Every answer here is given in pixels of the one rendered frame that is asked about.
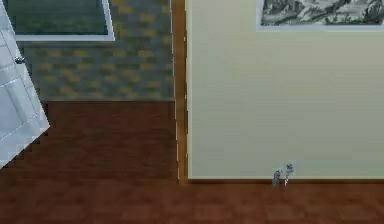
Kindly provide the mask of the grey framed landscape picture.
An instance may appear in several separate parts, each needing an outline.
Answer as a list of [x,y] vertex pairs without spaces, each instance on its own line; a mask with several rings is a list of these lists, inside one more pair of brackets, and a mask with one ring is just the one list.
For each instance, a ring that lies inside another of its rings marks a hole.
[[384,0],[262,0],[262,30],[384,30]]

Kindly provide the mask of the white framed window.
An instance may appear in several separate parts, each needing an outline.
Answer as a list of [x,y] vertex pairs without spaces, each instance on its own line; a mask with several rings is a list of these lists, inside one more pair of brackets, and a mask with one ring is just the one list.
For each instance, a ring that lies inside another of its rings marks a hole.
[[109,0],[0,0],[0,29],[17,41],[115,40]]

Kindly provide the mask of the white panelled room door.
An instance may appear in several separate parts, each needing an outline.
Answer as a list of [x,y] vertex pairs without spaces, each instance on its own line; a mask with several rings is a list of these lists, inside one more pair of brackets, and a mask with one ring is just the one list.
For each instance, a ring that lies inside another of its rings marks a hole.
[[26,63],[15,63],[20,56],[25,57],[0,0],[0,169],[50,127]]

